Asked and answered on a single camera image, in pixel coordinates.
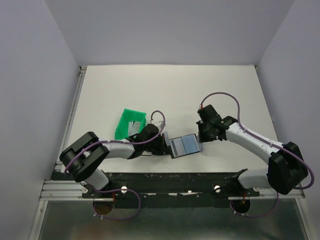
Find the green container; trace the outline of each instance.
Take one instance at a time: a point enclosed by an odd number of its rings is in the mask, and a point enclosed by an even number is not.
[[[114,139],[120,140],[120,139],[125,139],[129,137],[128,135],[129,124],[133,121],[140,123],[139,131],[136,132],[136,133],[140,133],[141,130],[146,126],[146,115],[147,114],[144,112],[133,111],[125,108],[123,110],[119,124],[116,127],[116,130],[114,133]]]

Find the gray floor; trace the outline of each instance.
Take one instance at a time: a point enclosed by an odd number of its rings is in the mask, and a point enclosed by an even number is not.
[[[251,214],[268,211],[274,200],[252,201]],[[116,209],[123,217],[133,209]],[[294,199],[281,200],[277,210],[263,218],[243,218],[230,209],[143,209],[128,221],[101,220],[89,202],[49,202],[41,240],[303,240],[303,228]]]

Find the wall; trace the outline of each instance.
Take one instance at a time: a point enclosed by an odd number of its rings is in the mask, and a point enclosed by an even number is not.
[[[256,65],[294,0],[46,0],[81,65]]]
[[[319,63],[320,1],[296,0],[259,62],[257,73],[278,138],[296,142],[315,173],[315,184],[305,193],[320,234]]]
[[[43,0],[0,3],[0,239],[28,239],[79,74]]]

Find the white table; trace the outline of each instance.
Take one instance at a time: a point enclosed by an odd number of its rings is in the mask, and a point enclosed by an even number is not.
[[[202,99],[213,92],[233,94],[240,102],[241,121],[246,127],[277,140],[255,67],[216,65],[106,65],[88,66],[70,130],[68,145],[93,131],[112,140],[125,108],[165,114],[170,138],[198,134],[197,110]],[[210,97],[221,117],[237,117],[234,100]],[[244,148],[227,141],[204,143],[204,151],[175,159],[170,156],[113,158],[99,167],[105,172],[237,172],[267,165]]]

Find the green tray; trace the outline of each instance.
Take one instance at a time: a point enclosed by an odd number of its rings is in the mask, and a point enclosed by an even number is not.
[[[128,136],[129,122],[132,122],[132,121],[141,123],[139,128],[139,133],[140,133],[141,130],[146,126],[146,115],[147,114],[145,112],[133,111],[125,108],[123,110],[118,126],[116,127],[116,130],[114,133],[114,139],[120,140],[120,139],[125,139],[129,137]]]

